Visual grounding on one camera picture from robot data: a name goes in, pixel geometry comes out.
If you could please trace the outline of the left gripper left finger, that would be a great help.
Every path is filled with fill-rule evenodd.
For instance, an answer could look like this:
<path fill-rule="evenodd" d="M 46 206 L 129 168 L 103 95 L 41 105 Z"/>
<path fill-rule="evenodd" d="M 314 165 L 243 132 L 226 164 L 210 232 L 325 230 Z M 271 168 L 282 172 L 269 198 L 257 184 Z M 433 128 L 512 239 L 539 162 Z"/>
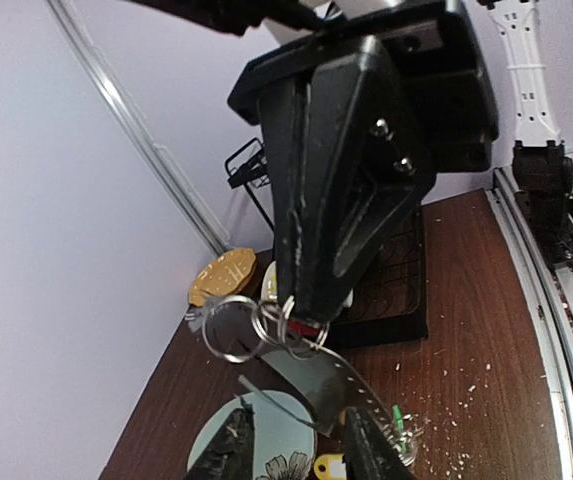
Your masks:
<path fill-rule="evenodd" d="M 254 411 L 251 405 L 234 409 L 188 469 L 190 480 L 253 479 L 255 447 Z"/>

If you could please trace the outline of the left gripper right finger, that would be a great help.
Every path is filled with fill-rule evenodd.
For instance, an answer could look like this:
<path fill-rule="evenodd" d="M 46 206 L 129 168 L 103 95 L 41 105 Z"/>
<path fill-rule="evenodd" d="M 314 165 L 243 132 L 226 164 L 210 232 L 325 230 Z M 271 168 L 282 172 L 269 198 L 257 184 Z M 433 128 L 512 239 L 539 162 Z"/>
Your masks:
<path fill-rule="evenodd" d="M 348 480 L 414 479 L 397 449 L 365 409 L 348 407 L 345 413 L 342 444 Z"/>

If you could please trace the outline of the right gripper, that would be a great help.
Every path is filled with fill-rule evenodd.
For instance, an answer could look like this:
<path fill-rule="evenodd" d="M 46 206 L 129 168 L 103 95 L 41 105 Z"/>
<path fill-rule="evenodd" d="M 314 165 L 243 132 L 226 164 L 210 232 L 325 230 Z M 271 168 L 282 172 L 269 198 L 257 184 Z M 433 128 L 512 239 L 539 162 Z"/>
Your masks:
<path fill-rule="evenodd" d="M 498 109 L 461 1 L 335 21 L 250 61 L 228 105 L 258 125 L 303 92 L 293 315 L 329 323 L 436 171 L 489 168 Z"/>

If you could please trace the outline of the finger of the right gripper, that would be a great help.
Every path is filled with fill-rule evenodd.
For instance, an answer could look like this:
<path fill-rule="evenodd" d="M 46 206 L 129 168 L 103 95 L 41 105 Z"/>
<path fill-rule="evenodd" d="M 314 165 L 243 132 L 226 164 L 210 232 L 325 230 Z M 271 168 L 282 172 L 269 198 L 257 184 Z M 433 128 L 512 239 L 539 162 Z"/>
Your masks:
<path fill-rule="evenodd" d="M 307 305 L 311 298 L 302 213 L 308 104 L 308 84 L 301 79 L 269 85 L 258 101 L 272 189 L 278 300 L 292 297 L 297 305 Z"/>

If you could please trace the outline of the yellow key tag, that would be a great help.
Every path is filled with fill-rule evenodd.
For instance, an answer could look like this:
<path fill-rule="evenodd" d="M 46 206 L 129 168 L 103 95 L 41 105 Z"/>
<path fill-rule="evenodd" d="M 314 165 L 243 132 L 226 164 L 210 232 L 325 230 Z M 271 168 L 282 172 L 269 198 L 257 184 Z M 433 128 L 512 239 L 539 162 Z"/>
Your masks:
<path fill-rule="evenodd" d="M 313 472 L 318 480 L 346 480 L 347 471 L 342 454 L 323 454 L 316 458 Z"/>

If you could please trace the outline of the grey leather key holder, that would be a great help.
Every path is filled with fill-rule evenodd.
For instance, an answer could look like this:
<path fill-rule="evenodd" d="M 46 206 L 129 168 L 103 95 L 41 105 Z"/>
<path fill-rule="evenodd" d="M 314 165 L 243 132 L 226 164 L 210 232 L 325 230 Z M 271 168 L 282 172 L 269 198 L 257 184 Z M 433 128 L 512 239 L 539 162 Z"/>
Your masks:
<path fill-rule="evenodd" d="M 261 362 L 294 388 L 311 407 L 306 424 L 326 437 L 337 437 L 345 411 L 362 408 L 389 440 L 401 436 L 391 410 L 354 367 L 326 348 L 328 329 L 309 339 L 289 328 L 293 300 L 284 307 L 243 295 L 210 297 L 185 316 L 210 353 L 228 363 Z"/>

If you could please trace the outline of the green key tag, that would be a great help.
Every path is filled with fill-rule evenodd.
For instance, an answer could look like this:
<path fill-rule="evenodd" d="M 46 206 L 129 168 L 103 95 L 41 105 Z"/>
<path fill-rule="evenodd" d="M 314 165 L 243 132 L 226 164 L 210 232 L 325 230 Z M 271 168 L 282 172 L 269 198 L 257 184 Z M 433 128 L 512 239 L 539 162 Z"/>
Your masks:
<path fill-rule="evenodd" d="M 391 413 L 392 413 L 392 424 L 394 425 L 394 429 L 395 431 L 401 435 L 404 433 L 405 430 L 405 424 L 404 424 L 404 415 L 400 409 L 400 407 L 395 404 L 392 406 L 391 409 Z"/>

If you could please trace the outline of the red key tag with key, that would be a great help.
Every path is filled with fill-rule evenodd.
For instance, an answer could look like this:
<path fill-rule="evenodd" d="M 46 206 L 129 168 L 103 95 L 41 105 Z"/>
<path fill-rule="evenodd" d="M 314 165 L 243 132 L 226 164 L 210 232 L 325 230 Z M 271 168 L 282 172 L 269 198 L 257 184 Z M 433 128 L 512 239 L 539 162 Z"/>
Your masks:
<path fill-rule="evenodd" d="M 315 338 L 320 331 L 320 329 L 317 327 L 301 323 L 294 319 L 288 321 L 288 329 L 290 333 L 300 335 L 306 338 Z"/>

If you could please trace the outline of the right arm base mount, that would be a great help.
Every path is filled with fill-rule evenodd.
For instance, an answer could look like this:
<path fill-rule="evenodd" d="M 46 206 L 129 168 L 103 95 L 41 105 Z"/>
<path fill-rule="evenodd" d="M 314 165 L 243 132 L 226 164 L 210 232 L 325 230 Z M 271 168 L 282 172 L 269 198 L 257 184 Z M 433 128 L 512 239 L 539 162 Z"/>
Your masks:
<path fill-rule="evenodd" d="M 512 174 L 520 210 L 547 267 L 573 262 L 573 160 L 553 140 L 513 147 Z"/>

